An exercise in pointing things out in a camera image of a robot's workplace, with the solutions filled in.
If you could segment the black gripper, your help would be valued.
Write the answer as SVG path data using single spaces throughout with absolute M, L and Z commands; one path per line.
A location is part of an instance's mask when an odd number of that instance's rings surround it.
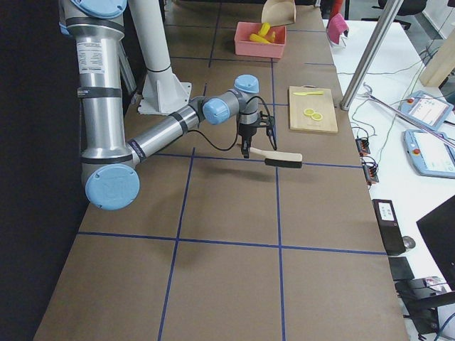
M 257 127 L 254 124 L 239 123 L 237 134 L 242 138 L 241 153 L 243 158 L 250 157 L 250 146 L 252 137 L 257 133 Z

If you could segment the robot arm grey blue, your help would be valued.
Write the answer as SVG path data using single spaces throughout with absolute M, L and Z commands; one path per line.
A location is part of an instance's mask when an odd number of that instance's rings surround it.
M 122 85 L 133 83 L 121 41 L 123 14 L 130 11 L 147 69 L 141 113 L 163 121 L 133 139 L 124 135 Z M 237 120 L 236 137 L 251 143 L 248 129 L 259 121 L 259 81 L 241 75 L 227 92 L 191 97 L 191 85 L 173 73 L 161 8 L 157 1 L 61 1 L 60 30 L 74 38 L 85 115 L 87 147 L 82 152 L 82 184 L 88 200 L 103 210 L 131 204 L 140 188 L 138 163 L 172 144 L 203 121 Z

